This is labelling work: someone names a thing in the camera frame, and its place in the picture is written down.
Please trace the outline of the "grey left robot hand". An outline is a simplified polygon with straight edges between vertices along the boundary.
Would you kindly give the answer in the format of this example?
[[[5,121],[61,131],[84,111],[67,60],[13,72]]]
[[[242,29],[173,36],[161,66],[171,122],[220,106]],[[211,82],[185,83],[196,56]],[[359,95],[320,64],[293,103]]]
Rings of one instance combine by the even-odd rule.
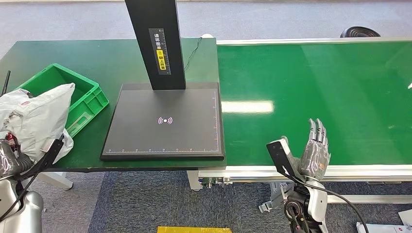
[[[0,141],[0,179],[19,176],[33,167],[33,161],[26,154],[16,157],[6,140]]]

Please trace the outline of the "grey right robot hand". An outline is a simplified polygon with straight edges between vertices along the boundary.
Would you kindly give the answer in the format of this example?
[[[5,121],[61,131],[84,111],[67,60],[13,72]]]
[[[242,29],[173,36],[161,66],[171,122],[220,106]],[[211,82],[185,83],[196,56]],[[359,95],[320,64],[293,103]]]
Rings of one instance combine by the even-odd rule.
[[[321,180],[326,172],[331,154],[328,151],[328,138],[326,129],[320,119],[309,119],[310,130],[307,144],[301,157],[292,155],[287,137],[281,138],[281,145],[286,154],[286,158],[291,166],[290,170],[285,170],[286,177],[295,177],[305,180],[306,177]]]

